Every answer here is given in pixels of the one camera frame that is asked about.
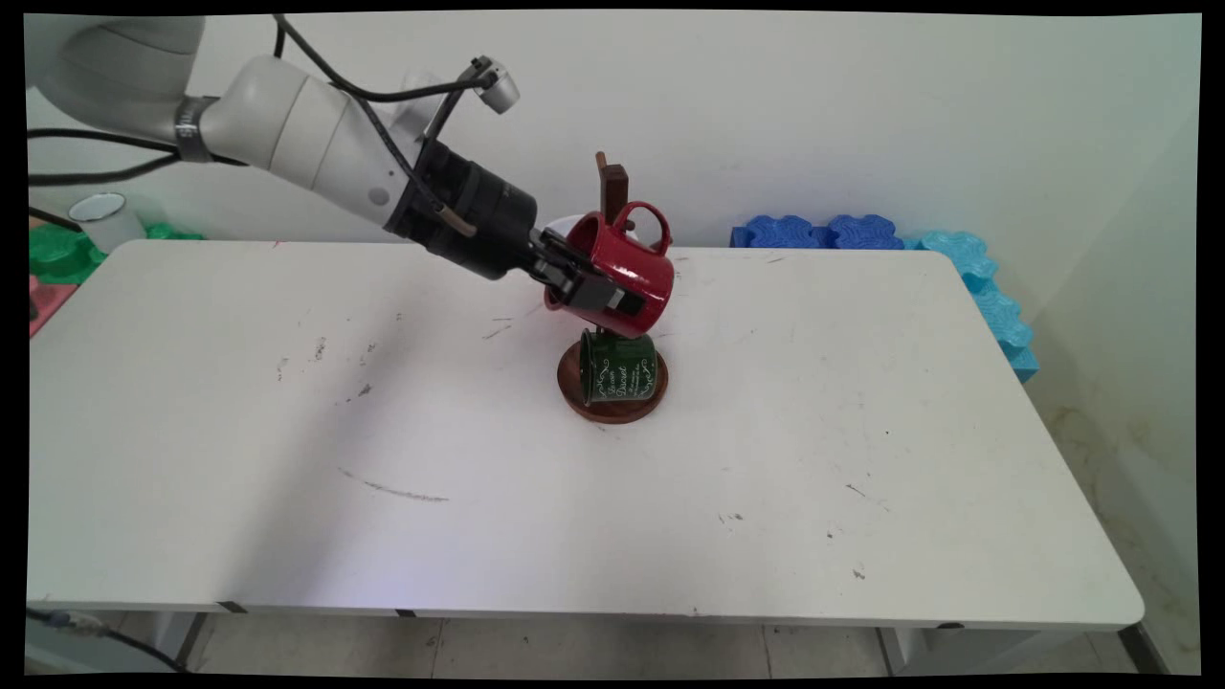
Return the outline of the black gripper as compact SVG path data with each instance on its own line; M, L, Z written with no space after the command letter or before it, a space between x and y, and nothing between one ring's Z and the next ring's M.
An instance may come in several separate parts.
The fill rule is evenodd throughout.
M477 235L468 238L446 224L413 183L394 205L387 232L481 278L500 280L511 270L546 270L546 305L554 310L637 318L646 308L643 294L599 271L577 267L577 254L564 235L530 233L537 226L535 199L492 170L466 161L445 143L430 143L417 173L446 208L477 227Z

